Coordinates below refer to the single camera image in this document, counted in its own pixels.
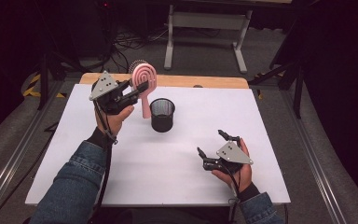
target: person's right hand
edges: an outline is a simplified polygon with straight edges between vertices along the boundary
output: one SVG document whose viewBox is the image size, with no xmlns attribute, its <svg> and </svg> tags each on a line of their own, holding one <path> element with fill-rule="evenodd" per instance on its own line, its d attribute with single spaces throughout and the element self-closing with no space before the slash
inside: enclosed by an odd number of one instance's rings
<svg viewBox="0 0 358 224">
<path fill-rule="evenodd" d="M 109 124 L 110 132 L 113 136 L 117 136 L 118 132 L 123 125 L 124 119 L 126 119 L 133 111 L 133 105 L 129 105 L 124 108 L 118 115 L 106 115 L 102 110 L 101 115 L 103 117 L 103 122 L 107 125 Z M 102 133 L 104 132 L 102 121 L 100 120 L 97 112 L 95 111 L 95 118 L 97 119 L 97 126 Z"/>
<path fill-rule="evenodd" d="M 249 156 L 248 148 L 245 145 L 245 142 L 241 138 L 241 149 L 242 151 Z M 232 184 L 232 179 L 229 175 L 226 175 L 225 173 L 218 171 L 218 170 L 212 170 L 212 174 L 217 176 L 217 178 L 223 180 L 228 186 L 230 187 Z M 246 188 L 249 187 L 252 183 L 252 168 L 249 164 L 244 164 L 242 168 L 234 174 L 234 179 L 236 180 L 238 186 L 239 186 L 239 193 L 243 192 Z"/>
</svg>

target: denim sleeve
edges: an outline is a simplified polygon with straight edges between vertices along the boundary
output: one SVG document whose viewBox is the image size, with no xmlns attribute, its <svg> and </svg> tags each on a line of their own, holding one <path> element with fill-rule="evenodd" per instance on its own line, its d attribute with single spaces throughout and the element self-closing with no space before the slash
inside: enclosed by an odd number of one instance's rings
<svg viewBox="0 0 358 224">
<path fill-rule="evenodd" d="M 283 223 L 266 192 L 241 203 L 240 210 L 247 224 Z"/>
<path fill-rule="evenodd" d="M 61 168 L 30 223 L 87 223 L 105 169 L 106 153 L 87 141 Z"/>
</svg>

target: gray floor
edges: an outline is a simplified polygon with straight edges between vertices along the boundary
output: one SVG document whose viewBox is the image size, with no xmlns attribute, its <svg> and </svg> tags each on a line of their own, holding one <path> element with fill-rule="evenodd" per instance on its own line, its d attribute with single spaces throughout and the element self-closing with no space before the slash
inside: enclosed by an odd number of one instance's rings
<svg viewBox="0 0 358 224">
<path fill-rule="evenodd" d="M 195 31 L 179 32 L 175 36 L 173 63 L 170 71 L 163 69 L 166 45 L 164 39 L 154 41 L 141 49 L 127 49 L 123 53 L 130 63 L 138 59 L 146 60 L 155 66 L 159 74 L 245 77 L 251 80 L 255 74 L 269 70 L 269 63 L 282 43 L 284 34 L 279 30 L 250 29 L 248 31 L 242 47 L 243 57 L 248 66 L 246 75 L 239 72 L 230 46 L 235 37 L 235 33 L 223 31 L 213 38 Z M 124 63 L 122 58 L 119 59 L 117 56 L 114 58 Z M 105 68 L 111 72 L 117 71 L 112 62 Z M 68 77 L 60 92 L 70 94 L 71 89 L 79 80 L 78 75 L 72 74 Z M 24 83 L 24 89 L 30 78 Z M 276 89 L 276 81 L 276 78 L 272 78 L 252 89 L 261 90 L 262 99 L 258 98 L 256 91 L 255 99 L 292 200 L 288 204 L 289 221 L 290 223 L 335 223 L 335 219 L 331 217 L 326 206 L 324 195 L 321 193 L 321 185 L 315 179 L 315 173 L 307 159 L 304 142 L 293 120 L 293 112 L 285 104 L 285 93 Z M 19 182 L 43 145 L 46 144 L 49 133 L 44 132 L 44 129 L 60 120 L 66 101 L 67 98 L 54 98 L 3 198 Z M 0 126 L 0 172 L 37 114 L 37 105 L 38 98 L 25 97 L 25 101 Z M 301 116 L 302 120 L 298 121 L 305 127 L 315 155 L 327 177 L 327 183 L 334 192 L 346 222 L 358 223 L 358 188 L 345 172 L 330 145 L 306 88 L 303 90 Z M 0 211 L 0 223 L 22 223 L 33 213 L 34 207 L 25 205 L 24 201 L 32 185 L 32 176 L 36 171 L 37 165 Z M 277 209 L 284 217 L 283 206 L 277 205 Z M 237 216 L 237 220 L 243 223 L 240 216 Z"/>
</svg>

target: white board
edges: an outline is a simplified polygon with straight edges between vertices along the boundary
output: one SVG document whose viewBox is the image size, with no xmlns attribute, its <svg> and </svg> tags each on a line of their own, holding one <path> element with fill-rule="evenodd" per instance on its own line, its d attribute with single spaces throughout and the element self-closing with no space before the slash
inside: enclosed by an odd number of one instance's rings
<svg viewBox="0 0 358 224">
<path fill-rule="evenodd" d="M 90 89 L 75 85 L 25 203 L 40 202 L 58 171 L 92 134 L 96 122 Z M 155 132 L 151 120 L 142 118 L 141 102 L 135 105 L 113 146 L 103 205 L 228 205 L 231 189 L 203 170 L 197 151 L 200 147 L 217 158 L 216 151 L 226 143 L 219 129 L 245 140 L 260 192 L 267 191 L 273 203 L 290 203 L 251 90 L 157 87 L 148 98 L 149 103 L 173 101 L 173 127 Z"/>
</svg>

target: metal stand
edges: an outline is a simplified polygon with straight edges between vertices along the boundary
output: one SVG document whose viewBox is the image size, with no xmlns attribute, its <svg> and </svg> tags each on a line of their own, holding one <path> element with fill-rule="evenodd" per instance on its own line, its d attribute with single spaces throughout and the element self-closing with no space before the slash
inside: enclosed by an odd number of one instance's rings
<svg viewBox="0 0 358 224">
<path fill-rule="evenodd" d="M 249 22 L 252 17 L 252 10 L 248 10 L 246 15 L 221 15 L 207 13 L 187 13 L 174 12 L 173 5 L 170 5 L 170 13 L 168 16 L 168 43 L 165 52 L 164 69 L 172 68 L 173 54 L 173 27 L 192 27 L 192 28 L 210 28 L 210 29 L 226 29 L 239 30 L 240 34 L 237 42 L 233 42 L 234 53 L 237 58 L 238 66 L 241 73 L 246 73 L 246 65 L 243 60 L 241 47 Z"/>
</svg>

